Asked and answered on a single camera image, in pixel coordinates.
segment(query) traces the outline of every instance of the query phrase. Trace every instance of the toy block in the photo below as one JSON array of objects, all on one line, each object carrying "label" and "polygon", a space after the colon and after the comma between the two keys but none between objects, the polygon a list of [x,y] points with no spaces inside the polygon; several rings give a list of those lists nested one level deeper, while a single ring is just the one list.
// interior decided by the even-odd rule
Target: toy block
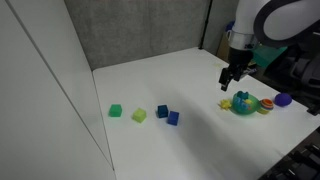
[{"label": "toy block", "polygon": [[158,118],[168,117],[169,111],[167,105],[158,106]]},{"label": "toy block", "polygon": [[167,123],[173,126],[177,126],[179,121],[179,113],[170,111]]},{"label": "toy block", "polygon": [[122,107],[120,104],[112,104],[109,109],[110,117],[120,117],[122,114]]},{"label": "toy block", "polygon": [[137,121],[138,123],[142,123],[147,117],[147,113],[145,110],[138,108],[132,115],[132,119]]}]

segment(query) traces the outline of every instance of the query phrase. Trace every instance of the white wall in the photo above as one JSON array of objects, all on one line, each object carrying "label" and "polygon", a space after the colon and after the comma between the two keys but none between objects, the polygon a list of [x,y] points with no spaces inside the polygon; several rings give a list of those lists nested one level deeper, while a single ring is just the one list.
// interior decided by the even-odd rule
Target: white wall
[{"label": "white wall", "polygon": [[112,165],[92,72],[63,0],[7,0]]},{"label": "white wall", "polygon": [[0,179],[115,180],[5,1],[0,24]]}]

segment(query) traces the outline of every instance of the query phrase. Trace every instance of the colorful toy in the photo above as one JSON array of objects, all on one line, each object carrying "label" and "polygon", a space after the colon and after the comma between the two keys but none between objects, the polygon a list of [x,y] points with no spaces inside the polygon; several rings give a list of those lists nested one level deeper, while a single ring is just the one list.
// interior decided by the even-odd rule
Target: colorful toy
[{"label": "colorful toy", "polygon": [[274,99],[274,103],[280,107],[288,106],[289,104],[291,104],[291,102],[292,98],[287,93],[280,93]]},{"label": "colorful toy", "polygon": [[177,126],[179,121],[179,113],[170,111],[167,123],[173,126]]},{"label": "colorful toy", "polygon": [[223,99],[220,101],[220,107],[224,110],[229,110],[231,108],[231,102],[228,99]]},{"label": "colorful toy", "polygon": [[239,92],[237,93],[237,96],[238,96],[239,98],[241,98],[241,99],[246,100],[246,99],[249,98],[249,93],[248,93],[248,92],[244,93],[244,92],[242,92],[242,91],[239,91]]},{"label": "colorful toy", "polygon": [[261,107],[258,109],[258,112],[261,114],[268,114],[273,110],[273,102],[270,99],[262,99],[260,105]]},{"label": "colorful toy", "polygon": [[110,117],[120,117],[122,114],[122,107],[120,104],[112,104],[109,109]]},{"label": "colorful toy", "polygon": [[169,111],[167,105],[158,106],[158,118],[168,117]]},{"label": "colorful toy", "polygon": [[145,110],[138,108],[132,115],[132,119],[137,121],[138,123],[142,123],[147,117],[147,113]]},{"label": "colorful toy", "polygon": [[251,94],[243,93],[242,91],[234,94],[232,100],[232,109],[234,110],[233,112],[236,112],[237,114],[247,115],[256,112],[259,108],[259,100]]}]

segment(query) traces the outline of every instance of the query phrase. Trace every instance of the black cable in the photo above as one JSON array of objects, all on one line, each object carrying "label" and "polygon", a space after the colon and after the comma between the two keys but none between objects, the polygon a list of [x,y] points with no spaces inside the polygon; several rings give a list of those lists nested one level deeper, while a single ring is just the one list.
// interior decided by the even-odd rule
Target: black cable
[{"label": "black cable", "polygon": [[207,26],[208,26],[208,23],[209,23],[209,17],[210,17],[210,12],[211,12],[212,1],[213,0],[210,0],[209,9],[208,9],[208,13],[207,13],[207,18],[206,18],[206,21],[204,23],[204,29],[203,29],[203,33],[202,33],[199,49],[203,49],[203,42],[204,42],[204,38],[206,36]]}]

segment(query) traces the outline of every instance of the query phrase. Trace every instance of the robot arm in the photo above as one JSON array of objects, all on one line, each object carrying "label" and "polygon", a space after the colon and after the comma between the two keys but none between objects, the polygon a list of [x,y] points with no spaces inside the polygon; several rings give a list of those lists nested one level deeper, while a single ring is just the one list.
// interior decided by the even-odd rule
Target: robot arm
[{"label": "robot arm", "polygon": [[229,37],[228,68],[219,82],[226,91],[232,79],[239,81],[260,41],[270,47],[296,44],[320,27],[320,0],[240,0]]}]

